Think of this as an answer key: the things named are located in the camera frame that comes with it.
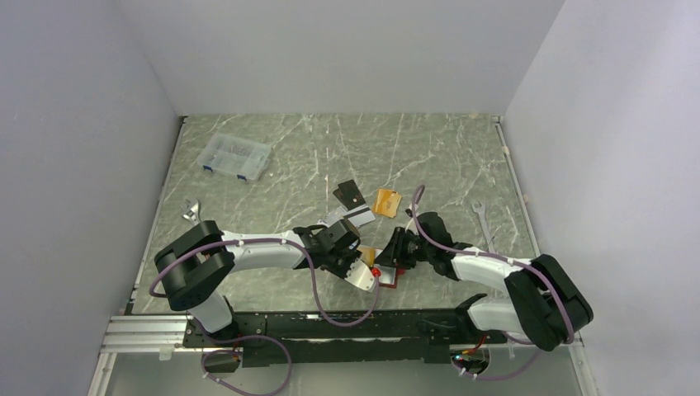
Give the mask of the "black card holder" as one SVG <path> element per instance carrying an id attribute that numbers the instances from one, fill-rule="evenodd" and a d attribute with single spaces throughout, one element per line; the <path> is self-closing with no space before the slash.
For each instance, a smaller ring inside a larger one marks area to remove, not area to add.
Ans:
<path id="1" fill-rule="evenodd" d="M 366 204 L 366 200 L 354 180 L 339 183 L 338 188 L 333 191 L 333 195 L 348 210 L 354 210 Z"/>

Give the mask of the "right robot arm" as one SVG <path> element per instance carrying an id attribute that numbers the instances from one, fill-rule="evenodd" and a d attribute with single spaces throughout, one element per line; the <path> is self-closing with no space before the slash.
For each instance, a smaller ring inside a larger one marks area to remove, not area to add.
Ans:
<path id="1" fill-rule="evenodd" d="M 462 341 L 475 342 L 486 332 L 517 333 L 552 351 L 593 321 L 589 302 L 553 256 L 511 258 L 456 242 L 435 212 L 420 214 L 418 222 L 395 228 L 376 264 L 408 270 L 426 262 L 440 276 L 504 293 L 500 299 L 472 295 L 456 307 L 455 331 Z"/>

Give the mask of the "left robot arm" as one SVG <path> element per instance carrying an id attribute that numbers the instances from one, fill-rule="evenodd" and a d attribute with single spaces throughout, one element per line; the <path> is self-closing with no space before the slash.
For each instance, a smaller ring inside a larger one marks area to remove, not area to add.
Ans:
<path id="1" fill-rule="evenodd" d="M 359 242 L 357 228 L 346 219 L 277 234 L 232 233 L 205 220 L 155 255 L 158 275 L 149 293 L 167 299 L 172 311 L 189 312 L 203 326 L 205 336 L 224 347 L 238 331 L 233 309 L 217 290 L 229 274 L 263 268 L 314 268 L 359 290 L 372 291 L 375 277 L 361 259 Z"/>

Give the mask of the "red leather wallet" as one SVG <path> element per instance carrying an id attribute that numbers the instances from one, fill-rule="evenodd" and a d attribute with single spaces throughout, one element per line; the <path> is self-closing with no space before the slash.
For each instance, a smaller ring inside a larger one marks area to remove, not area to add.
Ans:
<path id="1" fill-rule="evenodd" d="M 378 277 L 379 286 L 385 288 L 396 289 L 400 276 L 405 273 L 404 269 L 392 266 L 375 265 L 375 268 L 380 272 Z"/>

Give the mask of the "orange card stack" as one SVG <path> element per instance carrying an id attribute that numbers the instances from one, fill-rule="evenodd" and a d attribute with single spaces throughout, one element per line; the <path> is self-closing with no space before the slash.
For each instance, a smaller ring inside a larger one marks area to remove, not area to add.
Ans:
<path id="1" fill-rule="evenodd" d="M 401 200 L 402 195 L 397 191 L 380 188 L 371 210 L 376 215 L 393 219 L 399 211 Z"/>

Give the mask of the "white magnetic stripe card stack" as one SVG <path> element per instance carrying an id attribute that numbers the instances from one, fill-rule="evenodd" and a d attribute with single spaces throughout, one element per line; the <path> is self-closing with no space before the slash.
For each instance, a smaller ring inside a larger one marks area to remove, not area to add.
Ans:
<path id="1" fill-rule="evenodd" d="M 367 205 L 360 205 L 351 210 L 340 206 L 320 219 L 319 224 L 330 226 L 341 219 L 347 219 L 356 228 L 359 228 L 374 221 L 376 216 Z"/>

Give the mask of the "single orange card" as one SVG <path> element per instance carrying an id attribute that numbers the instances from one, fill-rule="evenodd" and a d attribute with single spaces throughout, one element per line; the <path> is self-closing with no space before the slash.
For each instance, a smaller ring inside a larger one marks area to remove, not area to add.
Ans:
<path id="1" fill-rule="evenodd" d="M 373 247 L 359 246 L 357 250 L 361 253 L 360 259 L 367 266 L 373 267 L 376 259 L 376 249 Z"/>

